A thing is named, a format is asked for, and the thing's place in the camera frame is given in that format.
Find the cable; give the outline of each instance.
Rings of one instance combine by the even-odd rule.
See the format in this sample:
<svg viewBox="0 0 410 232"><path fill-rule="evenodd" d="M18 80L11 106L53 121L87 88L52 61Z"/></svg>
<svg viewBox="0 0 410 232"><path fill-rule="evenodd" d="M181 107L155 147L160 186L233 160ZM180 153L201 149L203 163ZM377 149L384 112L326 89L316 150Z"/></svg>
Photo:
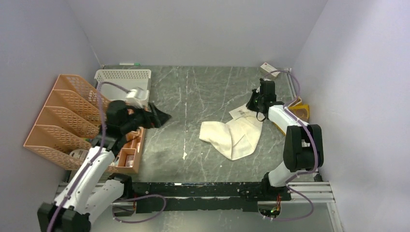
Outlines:
<svg viewBox="0 0 410 232"><path fill-rule="evenodd" d="M300 94L300 84L299 84L299 81L298 81L297 78L296 78L293 74L291 74L290 72L281 71L281 70L275 70L275 71L269 72L267 75L265 75L264 78L266 78L267 76L269 76L269 75L272 74L272 73L280 73L280 72L281 72L281 73L286 73L286 74L290 75L290 77L297 83L297 89L295 90L295 92L296 92L296 98L295 98L294 100L292 100L291 102L289 102L289 103L283 105L283 110L284 110L285 113L287 113L291 118L293 118L297 123L299 123L299 125L302 126L303 130L304 130L304 131L306 132L306 134L307 134L307 137L310 139L310 143L311 143L311 146L312 146L312 148L313 148L313 156L314 156L314 158L315 158L315 164L314 164L312 170L306 171L306 172L301 172L301 173L295 173L293 176L291 176L288 180L285 181L286 187L287 187L290 191L299 194L300 196L302 196L303 198L305 198L305 199L309 202L309 204L310 204L310 206L311 206L310 212L307 213L307 214L305 214L305 215L303 215L303 216L295 217L295 218L294 218L294 217L292 217L292 218L272 218L272 217L271 217L271 220L274 220L274 221L293 221L293 220L299 220L299 219L303 219L303 218L309 217L310 215L312 215L313 211L315 210L315 207L314 207L314 205L313 205L313 202L312 202L307 196L305 196L305 195L303 195L301 192L296 191L296 190L294 190L293 188L289 187L288 183L291 182L292 180L294 180L295 178L297 178L298 175L304 175L304 174L314 173L314 172L316 171L316 169L318 169L318 163L319 163L319 161L318 161L318 151L317 151L317 149L316 149L316 144L315 144L315 141L313 140L313 137L312 137L312 135L310 134L308 128L305 126L305 124L303 123L303 121L301 121L298 117L296 117L296 116L295 116L291 111L289 111L289 109L288 109L288 106L289 106L290 104L294 103L295 101L297 101L297 100L299 99L299 94Z"/></svg>
<svg viewBox="0 0 410 232"><path fill-rule="evenodd" d="M113 206L113 210L114 210L114 208L115 209L120 209L120 210L123 210L123 211L127 211L127 212L135 212L135 210L126 209L126 208L119 207L119 206Z"/></svg>
<svg viewBox="0 0 410 232"><path fill-rule="evenodd" d="M56 222L57 215L61 211L62 207L66 204L66 202L71 198L72 193L74 192L75 188L77 187L80 179L84 176L88 168L92 165L92 163L98 158L98 156L101 154L101 151L104 146L104 140L105 140L105 130L106 130L106 124L105 124L105 117L104 117L104 111L103 111L103 102L101 99L101 86L104 84L109 84L112 86L115 86L125 92L129 92L126 88L119 86L117 84L107 82L107 81L102 81L99 82L97 85L97 103L98 103L98 109L100 113L100 120L101 120L101 129L102 129L102 135L101 135L101 144L100 144L100 149L98 149L97 154L91 158L91 160L86 164L86 166L81 170L81 172L78 174L77 178L73 181L73 184L71 185L70 189L68 189L67 194L64 196L63 200L61 201L60 205L57 207L57 209L54 211L53 216L50 219L50 222L48 223L47 226L47 232L52 232L54 223Z"/></svg>
<svg viewBox="0 0 410 232"><path fill-rule="evenodd" d="M134 140L136 140L136 139L138 139L138 138L139 138L138 136L135 136L133 139L127 140L127 142L126 142L125 144L127 144L127 143L129 143L129 142L131 142L131 141L134 141Z"/></svg>
<svg viewBox="0 0 410 232"><path fill-rule="evenodd" d="M262 120L259 120L259 118L258 118L258 114L259 114L259 112L256 112L256 119L257 119L258 121L263 122L263 121L265 121L265 120L266 120L266 117L264 117Z"/></svg>
<svg viewBox="0 0 410 232"><path fill-rule="evenodd" d="M113 208L113 210L112 210L113 219L116 220L116 221L118 221L118 222L122 222L122 223L136 224L136 223L146 222L146 221L149 221L149 220L152 220L152 219L158 217L162 212L164 212L164 209L165 209L165 207L166 207L166 198L165 198L164 196L161 196L161 195L158 195L158 194L151 194L151 195L146 195L146 196L142 196L142 197L136 197L136 198L131 198L131 199L122 200L122 201L120 201L120 202L132 202L132 201L137 201L137 200L141 200L141 199L145 199L145 198L151 198L151 197L159 197L159 198L162 198L162 200L164 201L164 205L162 206L162 209L161 209L156 215L154 215L154 216L152 216L152 217L150 217L150 218L141 220L141 221L124 221L124 220L121 220L121 219L119 219L119 218L117 218L117 217L115 216L115 214L114 214L114 208Z"/></svg>

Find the white cloth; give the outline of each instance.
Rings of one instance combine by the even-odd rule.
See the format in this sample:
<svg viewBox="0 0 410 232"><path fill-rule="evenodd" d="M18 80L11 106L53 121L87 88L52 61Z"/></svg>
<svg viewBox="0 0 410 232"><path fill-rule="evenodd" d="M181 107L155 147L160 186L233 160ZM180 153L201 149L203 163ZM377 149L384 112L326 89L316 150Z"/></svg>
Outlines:
<svg viewBox="0 0 410 232"><path fill-rule="evenodd" d="M232 120L227 123L203 122L199 139L210 142L215 149L230 160L237 160L252 154L262 132L262 122L256 119L256 112L243 105L229 112Z"/></svg>

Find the gray marble surface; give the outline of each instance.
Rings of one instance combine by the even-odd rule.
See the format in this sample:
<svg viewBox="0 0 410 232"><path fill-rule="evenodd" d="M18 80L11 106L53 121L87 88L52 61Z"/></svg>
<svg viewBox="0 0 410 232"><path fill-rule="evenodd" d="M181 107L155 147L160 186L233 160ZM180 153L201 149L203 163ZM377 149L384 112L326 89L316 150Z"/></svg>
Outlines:
<svg viewBox="0 0 410 232"><path fill-rule="evenodd" d="M263 75L258 68L105 66L105 69L150 69L150 102L172 119L146 133L139 182L260 181L282 162L285 137L270 121L264 122L255 152L235 161L199 140L204 121L228 122L229 111L248 102ZM275 80L278 100L289 101L288 80ZM297 181L313 181L305 176Z"/></svg>

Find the white plastic basket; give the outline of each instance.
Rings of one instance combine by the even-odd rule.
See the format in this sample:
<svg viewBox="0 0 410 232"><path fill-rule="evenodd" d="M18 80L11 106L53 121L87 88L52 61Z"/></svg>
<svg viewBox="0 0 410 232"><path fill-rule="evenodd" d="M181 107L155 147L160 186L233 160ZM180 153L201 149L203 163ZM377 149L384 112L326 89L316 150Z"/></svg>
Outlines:
<svg viewBox="0 0 410 232"><path fill-rule="evenodd" d="M140 87L144 90L150 90L151 70L100 69L95 73L94 79L96 79L98 83L101 81L109 81L126 89ZM101 88L101 93L109 100L125 100L126 97L125 92L111 85L104 85Z"/></svg>

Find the white wall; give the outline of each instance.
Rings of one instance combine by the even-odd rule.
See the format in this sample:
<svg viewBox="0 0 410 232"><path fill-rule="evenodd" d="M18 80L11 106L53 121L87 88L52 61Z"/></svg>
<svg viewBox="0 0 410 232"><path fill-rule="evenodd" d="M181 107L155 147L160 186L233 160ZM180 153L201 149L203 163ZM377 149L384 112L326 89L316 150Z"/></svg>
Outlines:
<svg viewBox="0 0 410 232"><path fill-rule="evenodd" d="M23 143L58 74L91 80L99 65L64 0L1 1L0 22L1 230L39 231L63 170Z"/></svg>
<svg viewBox="0 0 410 232"><path fill-rule="evenodd" d="M327 0L68 0L102 64L293 66Z"/></svg>
<svg viewBox="0 0 410 232"><path fill-rule="evenodd" d="M410 231L410 2L329 0L294 72L345 231Z"/></svg>

